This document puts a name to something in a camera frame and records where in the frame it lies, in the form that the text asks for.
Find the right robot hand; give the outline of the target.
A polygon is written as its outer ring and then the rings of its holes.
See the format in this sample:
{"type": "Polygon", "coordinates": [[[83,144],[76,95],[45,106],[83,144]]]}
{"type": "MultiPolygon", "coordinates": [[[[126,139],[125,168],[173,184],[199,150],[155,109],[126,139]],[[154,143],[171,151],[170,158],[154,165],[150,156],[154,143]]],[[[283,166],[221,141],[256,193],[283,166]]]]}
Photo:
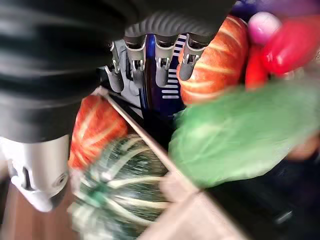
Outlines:
{"type": "Polygon", "coordinates": [[[3,0],[0,3],[0,142],[11,182],[40,212],[64,198],[81,101],[109,70],[123,80],[114,46],[124,40],[143,86],[146,35],[154,34],[156,80],[166,84],[171,49],[188,34],[180,78],[188,80],[234,5],[232,0],[3,0]]]}

